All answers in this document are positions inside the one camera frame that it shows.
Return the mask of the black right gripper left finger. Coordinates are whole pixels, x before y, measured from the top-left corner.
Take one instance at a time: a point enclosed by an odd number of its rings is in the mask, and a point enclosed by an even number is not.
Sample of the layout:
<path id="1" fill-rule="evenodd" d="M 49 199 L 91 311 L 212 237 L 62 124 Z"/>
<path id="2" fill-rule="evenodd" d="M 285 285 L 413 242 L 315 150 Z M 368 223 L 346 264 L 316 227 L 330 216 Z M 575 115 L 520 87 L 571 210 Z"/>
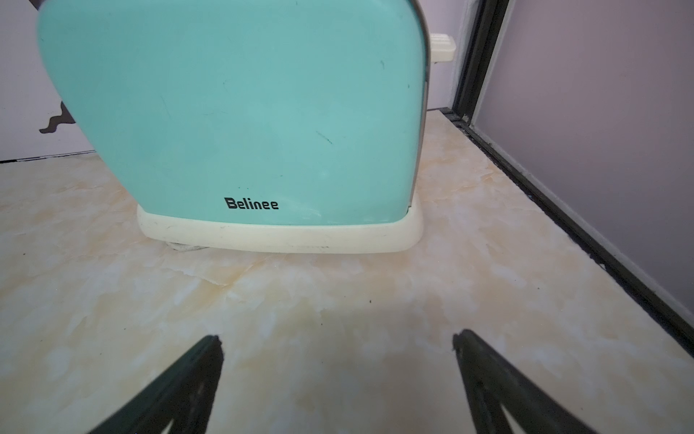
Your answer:
<path id="1" fill-rule="evenodd" d="M 206 336 L 93 433 L 204 433 L 218 389 L 224 353 Z"/>

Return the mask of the mint green toaster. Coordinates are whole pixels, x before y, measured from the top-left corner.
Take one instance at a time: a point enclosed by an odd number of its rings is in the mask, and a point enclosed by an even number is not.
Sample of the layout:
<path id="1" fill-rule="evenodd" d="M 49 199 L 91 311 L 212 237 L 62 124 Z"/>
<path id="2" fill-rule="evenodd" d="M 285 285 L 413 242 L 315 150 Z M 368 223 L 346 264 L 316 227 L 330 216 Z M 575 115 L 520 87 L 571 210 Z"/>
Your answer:
<path id="1" fill-rule="evenodd" d="M 44 1 L 37 41 L 146 237 L 275 253 L 406 251 L 430 68 L 416 1 Z"/>

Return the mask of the black enclosure frame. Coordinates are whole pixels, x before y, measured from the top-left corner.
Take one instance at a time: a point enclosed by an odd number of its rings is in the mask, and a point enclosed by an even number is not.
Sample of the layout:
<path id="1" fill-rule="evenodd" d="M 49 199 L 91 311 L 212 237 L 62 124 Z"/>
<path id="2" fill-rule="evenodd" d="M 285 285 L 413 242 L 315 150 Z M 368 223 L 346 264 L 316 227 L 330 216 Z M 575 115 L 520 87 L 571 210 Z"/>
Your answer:
<path id="1" fill-rule="evenodd" d="M 692 351 L 692 2 L 476 1 L 447 115 Z"/>

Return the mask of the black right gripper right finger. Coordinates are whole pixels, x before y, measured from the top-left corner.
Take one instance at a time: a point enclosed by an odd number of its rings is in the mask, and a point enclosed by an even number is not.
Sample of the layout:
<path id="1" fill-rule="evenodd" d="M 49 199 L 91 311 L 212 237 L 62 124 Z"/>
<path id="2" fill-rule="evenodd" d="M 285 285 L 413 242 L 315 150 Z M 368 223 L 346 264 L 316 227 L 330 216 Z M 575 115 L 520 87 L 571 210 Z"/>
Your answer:
<path id="1" fill-rule="evenodd" d="M 453 350 L 478 433 L 512 433 L 511 414 L 526 433 L 593 433 L 595 430 L 553 400 L 488 345 L 464 329 Z"/>

